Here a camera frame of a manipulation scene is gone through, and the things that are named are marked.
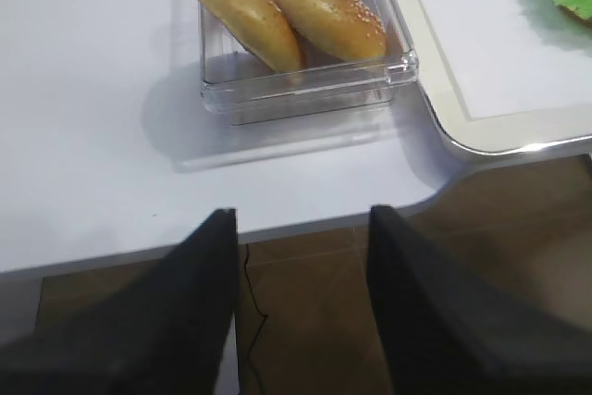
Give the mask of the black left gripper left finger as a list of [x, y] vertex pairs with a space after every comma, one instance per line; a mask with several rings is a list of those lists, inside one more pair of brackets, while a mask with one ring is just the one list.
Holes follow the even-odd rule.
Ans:
[[239, 288], [236, 214], [216, 210], [124, 289], [1, 350], [4, 394], [213, 394]]

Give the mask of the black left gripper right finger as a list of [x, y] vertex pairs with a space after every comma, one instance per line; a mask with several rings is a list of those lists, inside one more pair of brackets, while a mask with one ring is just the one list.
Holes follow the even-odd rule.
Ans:
[[588, 394], [591, 334], [457, 265], [392, 207], [369, 214], [368, 288], [397, 394]]

